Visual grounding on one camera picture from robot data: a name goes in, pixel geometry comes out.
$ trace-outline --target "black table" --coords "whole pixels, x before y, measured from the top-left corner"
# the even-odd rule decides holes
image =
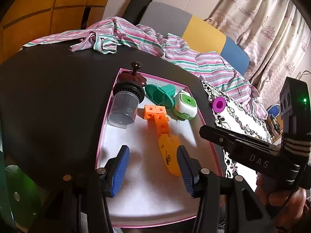
[[[151,54],[118,46],[115,54],[71,52],[77,41],[26,48],[0,65],[4,151],[39,186],[51,189],[92,171],[109,95],[120,68],[140,70],[187,85],[203,118],[214,115],[200,80]],[[220,162],[222,149],[217,146]]]

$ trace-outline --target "curtain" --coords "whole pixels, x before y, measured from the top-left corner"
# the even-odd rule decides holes
[[[224,0],[207,20],[249,57],[244,74],[265,108],[279,101],[287,76],[300,64],[311,32],[291,0]]]

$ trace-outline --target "white tray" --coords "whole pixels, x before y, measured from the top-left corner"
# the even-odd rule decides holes
[[[148,74],[147,84],[164,86],[173,84],[176,93],[180,89],[188,92],[186,86]],[[142,110],[145,104],[154,105],[147,97],[139,104],[134,126],[120,129],[107,124],[113,95],[106,110],[97,151],[96,169],[104,167],[109,158],[115,157],[122,145],[130,148],[130,160],[120,192],[114,198],[107,198],[110,219],[115,227],[139,228],[166,225],[195,217],[199,199],[191,199],[186,192],[182,177],[176,177],[167,170],[158,146],[154,120],[144,120]],[[170,111],[171,134],[178,135],[193,158],[202,167],[218,175],[221,170],[212,143],[202,139],[199,130],[204,125],[200,111],[192,120],[180,121]]]

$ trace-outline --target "striped cloth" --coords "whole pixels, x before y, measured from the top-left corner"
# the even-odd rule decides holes
[[[191,50],[187,42],[178,36],[168,34],[165,37],[148,26],[134,26],[123,18],[110,17],[85,30],[42,37],[23,45],[21,49],[72,39],[80,39],[80,43],[71,46],[71,51],[93,48],[103,54],[115,53],[118,45],[145,51],[178,65],[218,90],[227,92],[260,120],[265,120],[268,115],[256,88],[218,53],[198,53]]]

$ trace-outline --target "purple spool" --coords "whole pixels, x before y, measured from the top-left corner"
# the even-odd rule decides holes
[[[225,107],[226,107],[226,100],[221,96],[216,97],[216,99],[213,100],[212,102],[213,111],[216,113],[224,111]]]

